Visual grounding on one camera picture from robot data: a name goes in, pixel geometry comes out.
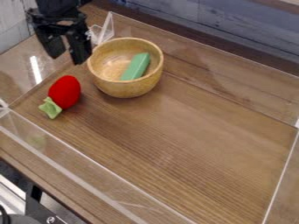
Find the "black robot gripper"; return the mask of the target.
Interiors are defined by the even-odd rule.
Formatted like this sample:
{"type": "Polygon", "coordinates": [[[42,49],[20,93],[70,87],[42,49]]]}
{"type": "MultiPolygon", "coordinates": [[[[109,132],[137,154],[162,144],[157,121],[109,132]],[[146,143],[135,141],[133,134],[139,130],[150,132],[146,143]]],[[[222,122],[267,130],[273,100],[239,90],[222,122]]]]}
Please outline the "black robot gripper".
{"type": "MultiPolygon", "coordinates": [[[[75,25],[86,22],[86,14],[81,11],[90,0],[35,0],[36,7],[27,11],[27,19],[32,25],[45,51],[57,59],[66,52],[62,40],[65,32],[75,25]]],[[[86,25],[73,27],[67,32],[70,55],[75,65],[86,62],[93,54],[90,29],[86,25]]]]}

